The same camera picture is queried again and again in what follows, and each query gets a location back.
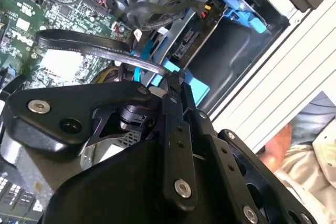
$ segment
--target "hand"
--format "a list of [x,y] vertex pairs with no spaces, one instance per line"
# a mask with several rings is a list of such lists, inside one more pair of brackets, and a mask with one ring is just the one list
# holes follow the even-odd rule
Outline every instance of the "hand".
[[259,158],[272,172],[279,169],[284,161],[291,138],[292,128],[287,124],[265,145],[265,152]]

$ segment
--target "metal bolt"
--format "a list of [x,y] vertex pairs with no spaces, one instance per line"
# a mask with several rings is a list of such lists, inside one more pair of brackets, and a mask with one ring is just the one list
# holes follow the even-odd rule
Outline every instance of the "metal bolt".
[[206,119],[206,118],[207,118],[206,114],[205,114],[203,111],[200,112],[200,116],[201,116],[201,118],[203,118],[203,119]]
[[312,224],[311,220],[305,213],[302,213],[301,216],[303,217],[303,219],[305,220],[307,224]]
[[139,91],[140,93],[142,93],[142,94],[147,94],[147,90],[146,90],[145,88],[143,88],[143,87],[139,87],[139,88],[138,88],[138,91]]
[[232,134],[231,132],[227,133],[227,135],[232,139],[234,140],[236,137],[234,136],[234,134]]
[[28,103],[30,111],[37,114],[47,114],[50,111],[50,105],[46,101],[32,100]]
[[124,26],[119,26],[119,32],[123,33],[125,31],[125,27]]
[[173,97],[170,97],[170,100],[173,102],[173,103],[177,103],[177,99],[173,98]]
[[191,197],[191,188],[190,185],[183,179],[178,179],[174,183],[175,191],[182,198],[188,199]]
[[252,208],[250,208],[249,206],[245,206],[243,207],[243,211],[244,214],[246,216],[246,218],[253,224],[257,224],[258,223],[258,216],[256,215],[256,213],[252,210]]

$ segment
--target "white computer panel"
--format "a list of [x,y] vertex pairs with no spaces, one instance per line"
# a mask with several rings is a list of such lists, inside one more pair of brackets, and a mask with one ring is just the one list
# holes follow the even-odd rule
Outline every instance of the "white computer panel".
[[215,130],[231,129],[257,151],[321,91],[336,99],[335,67],[336,0],[325,0],[213,121]]

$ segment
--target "motherboard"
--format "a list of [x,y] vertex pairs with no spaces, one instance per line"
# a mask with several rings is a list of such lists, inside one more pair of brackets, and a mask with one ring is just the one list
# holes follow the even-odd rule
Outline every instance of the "motherboard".
[[91,55],[36,47],[35,33],[45,29],[73,30],[120,41],[131,34],[115,17],[97,11],[92,0],[76,5],[58,5],[50,0],[0,0],[2,88],[18,74],[26,76],[25,89],[85,84],[111,63]]

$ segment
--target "white shirt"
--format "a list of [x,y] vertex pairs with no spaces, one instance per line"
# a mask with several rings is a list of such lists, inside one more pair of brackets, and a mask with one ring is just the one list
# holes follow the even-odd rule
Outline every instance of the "white shirt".
[[336,224],[336,120],[313,145],[295,145],[275,175],[301,201],[318,224]]

